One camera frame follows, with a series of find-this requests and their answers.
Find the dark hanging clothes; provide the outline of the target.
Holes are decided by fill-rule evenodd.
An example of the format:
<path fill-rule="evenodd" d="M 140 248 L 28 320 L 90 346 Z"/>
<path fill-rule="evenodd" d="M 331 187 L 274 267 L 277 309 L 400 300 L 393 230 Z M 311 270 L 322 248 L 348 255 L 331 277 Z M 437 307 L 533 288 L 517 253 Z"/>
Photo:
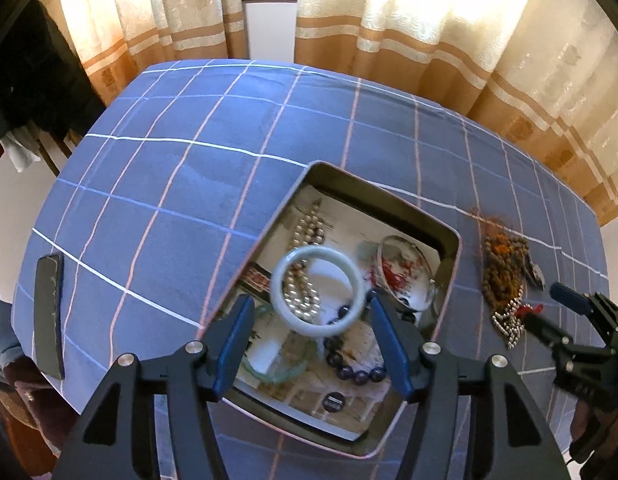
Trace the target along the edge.
<path fill-rule="evenodd" d="M 56 141 L 85 136 L 106 105 L 39 0 L 31 0 L 0 44 L 0 141 L 34 125 Z"/>

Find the white jade bangle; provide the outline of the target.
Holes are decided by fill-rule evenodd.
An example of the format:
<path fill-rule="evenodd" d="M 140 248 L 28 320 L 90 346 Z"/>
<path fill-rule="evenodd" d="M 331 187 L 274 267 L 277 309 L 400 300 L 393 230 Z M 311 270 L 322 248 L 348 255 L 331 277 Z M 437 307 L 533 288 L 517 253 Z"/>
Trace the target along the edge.
<path fill-rule="evenodd" d="M 303 259 L 318 259 L 337 266 L 348 278 L 352 288 L 349 312 L 332 325 L 315 325 L 297 318 L 289 309 L 284 298 L 284 275 L 296 262 Z M 308 245 L 298 247 L 284 255 L 272 271 L 270 278 L 270 303 L 286 326 L 294 332 L 309 338 L 326 338 L 342 334 L 361 316 L 365 306 L 365 284 L 356 264 L 342 252 L 333 248 Z"/>

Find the silver wristwatch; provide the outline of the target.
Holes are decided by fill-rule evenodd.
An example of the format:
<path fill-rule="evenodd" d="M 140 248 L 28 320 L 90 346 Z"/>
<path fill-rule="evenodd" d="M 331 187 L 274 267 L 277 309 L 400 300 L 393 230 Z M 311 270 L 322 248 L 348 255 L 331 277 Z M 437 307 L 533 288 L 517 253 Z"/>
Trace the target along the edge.
<path fill-rule="evenodd" d="M 540 266 L 535 263 L 529 254 L 525 254 L 522 270 L 527 282 L 534 288 L 543 290 L 545 288 L 545 278 Z"/>

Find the grey trouser leg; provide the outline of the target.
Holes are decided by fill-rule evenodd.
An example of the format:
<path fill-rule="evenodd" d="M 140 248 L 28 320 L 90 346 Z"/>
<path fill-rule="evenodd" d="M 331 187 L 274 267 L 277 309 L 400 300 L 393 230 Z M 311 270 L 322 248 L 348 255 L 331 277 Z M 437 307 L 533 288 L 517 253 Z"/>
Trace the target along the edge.
<path fill-rule="evenodd" d="M 24 350 L 14 333 L 12 326 L 12 305 L 0 296 L 0 389 L 10 388 L 4 370 L 7 365 L 24 357 Z"/>

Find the printed paper sheet in tray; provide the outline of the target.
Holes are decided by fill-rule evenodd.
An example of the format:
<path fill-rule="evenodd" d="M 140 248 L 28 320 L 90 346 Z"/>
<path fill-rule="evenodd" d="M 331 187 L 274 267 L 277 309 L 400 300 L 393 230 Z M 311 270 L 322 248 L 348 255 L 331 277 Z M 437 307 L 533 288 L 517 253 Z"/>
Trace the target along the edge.
<path fill-rule="evenodd" d="M 370 429 L 390 381 L 366 312 L 342 334 L 314 339 L 290 330 L 272 308 L 271 273 L 299 244 L 345 254 L 361 271 L 365 289 L 387 286 L 408 321 L 418 325 L 437 315 L 440 259 L 419 240 L 306 186 L 232 288 L 234 296 L 247 294 L 256 305 L 236 388 L 296 422 L 354 441 Z"/>

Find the beige orange curtain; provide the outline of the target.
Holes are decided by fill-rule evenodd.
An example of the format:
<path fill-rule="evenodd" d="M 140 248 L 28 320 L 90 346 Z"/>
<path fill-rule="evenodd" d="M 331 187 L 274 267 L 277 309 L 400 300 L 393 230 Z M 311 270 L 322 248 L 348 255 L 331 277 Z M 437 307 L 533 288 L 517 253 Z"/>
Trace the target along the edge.
<path fill-rule="evenodd" d="M 618 30 L 595 0 L 298 0 L 295 59 L 455 110 L 618 217 Z"/>
<path fill-rule="evenodd" d="M 148 66 L 246 58 L 242 0 L 41 0 L 111 103 Z"/>

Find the brown wooden bead mala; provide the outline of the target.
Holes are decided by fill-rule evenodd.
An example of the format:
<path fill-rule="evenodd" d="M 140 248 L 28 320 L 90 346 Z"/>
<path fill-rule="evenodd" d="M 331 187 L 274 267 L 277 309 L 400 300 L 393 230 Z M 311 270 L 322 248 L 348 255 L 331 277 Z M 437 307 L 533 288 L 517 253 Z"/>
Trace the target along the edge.
<path fill-rule="evenodd" d="M 527 241 L 495 217 L 479 217 L 481 291 L 492 313 L 503 311 L 525 288 Z"/>

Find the blue checked tablecloth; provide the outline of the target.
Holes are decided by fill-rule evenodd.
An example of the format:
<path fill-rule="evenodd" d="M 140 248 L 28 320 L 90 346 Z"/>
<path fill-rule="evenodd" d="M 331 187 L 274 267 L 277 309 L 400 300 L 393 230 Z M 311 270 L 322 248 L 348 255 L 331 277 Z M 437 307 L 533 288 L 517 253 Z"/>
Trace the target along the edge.
<path fill-rule="evenodd" d="M 540 162 L 457 112 L 299 65 L 158 64 L 97 119 L 36 220 L 14 300 L 15 333 L 36 358 L 36 264 L 62 254 L 64 378 L 48 376 L 54 391 L 81 416 L 119 356 L 170 356 L 228 315 L 214 310 L 263 226 L 263 188 L 280 190 L 312 162 L 400 194 L 460 234 L 446 314 L 435 336 L 422 336 L 459 358 L 505 356 L 563 455 L 576 401 L 554 384 L 553 350 L 529 334 L 507 339 L 493 324 L 478 218 L 523 237 L 549 283 L 594 294 L 608 285 L 592 209 Z M 401 479 L 417 411 L 401 396 L 405 412 L 366 460 L 262 427 L 225 396 L 208 406 L 224 479 Z M 469 403 L 458 404 L 447 479 L 467 479 Z M 155 431 L 157 479 L 181 479 L 165 396 L 155 399 Z"/>

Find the rectangular metal tin tray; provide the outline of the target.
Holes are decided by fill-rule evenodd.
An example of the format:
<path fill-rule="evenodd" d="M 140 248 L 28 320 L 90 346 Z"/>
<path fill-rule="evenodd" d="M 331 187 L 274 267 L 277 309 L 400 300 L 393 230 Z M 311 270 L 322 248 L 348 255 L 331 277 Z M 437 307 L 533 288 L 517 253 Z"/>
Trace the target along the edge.
<path fill-rule="evenodd" d="M 424 325 L 416 324 L 424 337 L 435 336 L 446 314 L 450 291 L 458 270 L 458 260 L 462 252 L 460 234 L 408 202 L 400 194 L 391 193 L 376 183 L 365 181 L 328 162 L 312 162 L 297 177 L 288 180 L 280 190 L 276 190 L 272 185 L 263 188 L 263 200 L 257 205 L 257 210 L 264 215 L 263 226 L 258 229 L 254 244 L 240 260 L 238 267 L 231 272 L 228 284 L 224 287 L 214 310 L 216 315 L 227 314 L 238 296 L 247 295 L 232 294 L 235 282 L 257 255 L 268 236 L 269 229 L 281 218 L 285 207 L 306 186 L 313 186 L 327 196 L 341 200 L 354 209 L 388 224 L 419 240 L 437 253 L 440 259 L 435 274 L 435 280 L 440 287 L 435 299 L 437 315 Z M 402 302 L 387 286 L 380 285 L 374 288 L 396 300 L 396 310 L 404 312 Z M 284 275 L 283 290 L 286 304 L 292 313 L 297 318 L 315 325 L 332 325 L 344 318 L 349 312 L 352 300 L 352 288 L 345 274 L 337 266 L 318 259 L 303 259 L 293 264 Z M 368 314 L 371 323 L 371 312 L 366 301 L 366 295 L 370 290 L 366 290 L 362 313 Z M 370 429 L 356 440 L 348 441 L 271 410 L 254 396 L 237 389 L 235 382 L 224 401 L 236 412 L 258 422 L 262 427 L 278 431 L 307 445 L 357 460 L 366 460 L 379 452 L 406 409 L 405 403 L 390 384 L 388 398 L 378 410 Z"/>

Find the left beige orange curtain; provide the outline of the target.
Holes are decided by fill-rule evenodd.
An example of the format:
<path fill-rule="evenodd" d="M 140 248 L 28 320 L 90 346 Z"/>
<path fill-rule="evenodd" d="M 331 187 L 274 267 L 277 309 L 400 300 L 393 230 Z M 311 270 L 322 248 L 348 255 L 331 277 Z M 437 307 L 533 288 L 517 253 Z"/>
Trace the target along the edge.
<path fill-rule="evenodd" d="M 242 0 L 41 0 L 111 103 L 148 66 L 246 58 Z"/>

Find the right beige orange curtain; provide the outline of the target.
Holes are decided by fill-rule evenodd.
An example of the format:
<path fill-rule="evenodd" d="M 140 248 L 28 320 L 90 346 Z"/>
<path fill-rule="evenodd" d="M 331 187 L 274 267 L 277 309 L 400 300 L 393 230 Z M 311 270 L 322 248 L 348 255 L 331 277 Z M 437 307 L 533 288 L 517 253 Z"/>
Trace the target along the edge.
<path fill-rule="evenodd" d="M 618 217 L 618 30 L 595 0 L 298 0 L 295 59 L 455 110 Z"/>

